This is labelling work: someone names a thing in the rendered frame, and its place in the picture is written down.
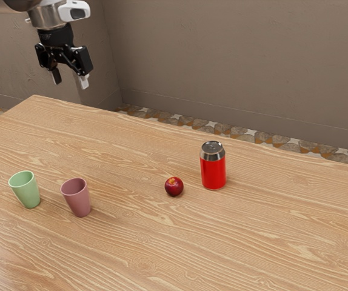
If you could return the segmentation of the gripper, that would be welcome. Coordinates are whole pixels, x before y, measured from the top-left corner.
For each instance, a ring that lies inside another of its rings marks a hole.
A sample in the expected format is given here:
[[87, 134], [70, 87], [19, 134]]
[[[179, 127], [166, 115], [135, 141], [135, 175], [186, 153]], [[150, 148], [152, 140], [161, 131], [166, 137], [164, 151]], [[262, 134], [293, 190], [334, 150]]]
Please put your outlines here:
[[93, 70], [93, 63], [86, 46], [74, 47], [72, 26], [67, 23], [63, 27], [50, 30], [37, 29], [40, 42], [35, 45], [39, 65], [46, 68], [52, 75], [53, 82], [58, 85], [62, 82], [58, 69], [58, 62], [54, 54], [46, 47], [63, 47], [59, 52], [61, 62], [71, 68], [78, 76], [82, 89], [89, 87], [89, 74]]

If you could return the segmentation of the green cup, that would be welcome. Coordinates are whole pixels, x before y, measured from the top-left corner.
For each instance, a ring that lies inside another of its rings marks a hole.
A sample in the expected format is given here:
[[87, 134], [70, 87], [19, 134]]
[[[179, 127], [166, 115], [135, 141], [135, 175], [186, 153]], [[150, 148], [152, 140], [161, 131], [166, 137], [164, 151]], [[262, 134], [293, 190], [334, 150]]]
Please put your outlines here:
[[15, 173], [8, 180], [8, 185], [25, 208], [32, 209], [40, 204], [39, 187], [32, 171]]

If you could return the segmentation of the pink cup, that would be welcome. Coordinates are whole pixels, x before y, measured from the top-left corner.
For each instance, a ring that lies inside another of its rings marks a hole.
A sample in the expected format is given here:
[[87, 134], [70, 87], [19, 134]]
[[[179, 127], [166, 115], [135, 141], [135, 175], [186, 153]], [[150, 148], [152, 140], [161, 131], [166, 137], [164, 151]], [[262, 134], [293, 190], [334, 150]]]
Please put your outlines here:
[[82, 218], [90, 213], [90, 195], [85, 179], [71, 178], [62, 184], [60, 191], [75, 216]]

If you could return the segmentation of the red apple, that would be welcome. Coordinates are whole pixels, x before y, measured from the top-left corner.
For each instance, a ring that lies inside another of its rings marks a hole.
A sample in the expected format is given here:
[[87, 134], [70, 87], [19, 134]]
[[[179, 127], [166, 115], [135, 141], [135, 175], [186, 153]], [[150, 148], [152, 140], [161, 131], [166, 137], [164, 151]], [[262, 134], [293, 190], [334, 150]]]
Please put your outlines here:
[[184, 190], [184, 184], [179, 177], [173, 176], [166, 180], [164, 188], [168, 195], [176, 197], [182, 194]]

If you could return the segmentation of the red can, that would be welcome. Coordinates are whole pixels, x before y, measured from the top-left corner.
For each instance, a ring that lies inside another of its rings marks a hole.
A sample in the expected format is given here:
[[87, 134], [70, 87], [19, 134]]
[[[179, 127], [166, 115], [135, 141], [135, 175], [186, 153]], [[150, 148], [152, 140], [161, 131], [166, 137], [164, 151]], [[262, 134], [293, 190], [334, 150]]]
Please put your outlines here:
[[218, 190], [226, 184], [226, 152], [219, 141], [207, 141], [199, 154], [201, 181], [205, 188]]

